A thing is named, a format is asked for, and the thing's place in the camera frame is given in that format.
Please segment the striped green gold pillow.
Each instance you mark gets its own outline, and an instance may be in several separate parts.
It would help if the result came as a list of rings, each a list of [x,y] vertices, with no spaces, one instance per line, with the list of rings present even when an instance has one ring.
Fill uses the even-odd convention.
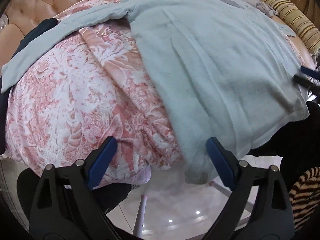
[[[303,41],[314,57],[319,57],[319,29],[290,0],[261,0],[278,13],[284,21]]]

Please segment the tiger stripe fabric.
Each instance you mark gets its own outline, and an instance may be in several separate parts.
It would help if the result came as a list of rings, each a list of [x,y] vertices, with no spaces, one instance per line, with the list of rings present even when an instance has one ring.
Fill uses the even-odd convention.
[[[319,167],[304,172],[289,191],[295,232],[303,228],[319,206]]]

